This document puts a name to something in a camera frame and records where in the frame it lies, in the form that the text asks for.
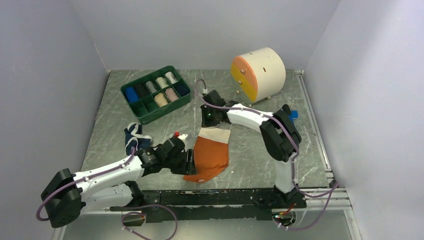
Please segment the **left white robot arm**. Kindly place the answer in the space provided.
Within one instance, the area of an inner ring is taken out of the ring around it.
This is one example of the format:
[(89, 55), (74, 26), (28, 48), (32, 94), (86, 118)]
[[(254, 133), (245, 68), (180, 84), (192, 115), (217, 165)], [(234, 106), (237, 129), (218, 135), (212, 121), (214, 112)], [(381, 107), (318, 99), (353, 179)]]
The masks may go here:
[(187, 134), (172, 136), (153, 147), (132, 148), (124, 159), (96, 169), (58, 171), (41, 193), (36, 219), (60, 228), (90, 211), (156, 208), (159, 195), (143, 193), (136, 181), (163, 169), (175, 175), (196, 174), (194, 151), (188, 148)]

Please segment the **orange cream underwear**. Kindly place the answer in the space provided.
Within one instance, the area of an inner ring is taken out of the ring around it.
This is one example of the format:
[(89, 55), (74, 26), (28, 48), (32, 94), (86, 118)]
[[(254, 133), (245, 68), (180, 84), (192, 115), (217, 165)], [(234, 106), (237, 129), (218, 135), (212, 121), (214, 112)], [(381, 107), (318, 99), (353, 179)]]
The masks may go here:
[(216, 127), (202, 127), (193, 147), (196, 174), (183, 180), (202, 184), (218, 176), (229, 165), (231, 131)]

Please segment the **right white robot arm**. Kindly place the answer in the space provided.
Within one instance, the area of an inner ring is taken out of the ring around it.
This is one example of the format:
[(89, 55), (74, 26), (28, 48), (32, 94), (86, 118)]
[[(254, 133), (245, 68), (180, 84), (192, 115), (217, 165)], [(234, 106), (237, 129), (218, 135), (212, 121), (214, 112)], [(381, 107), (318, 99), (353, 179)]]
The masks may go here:
[(202, 126), (216, 126), (220, 122), (238, 124), (261, 133), (268, 154), (275, 159), (275, 202), (282, 208), (294, 201), (294, 162), (299, 155), (301, 135), (294, 125), (296, 115), (287, 104), (272, 113), (243, 106), (236, 101), (225, 102), (216, 90), (197, 97), (202, 106)]

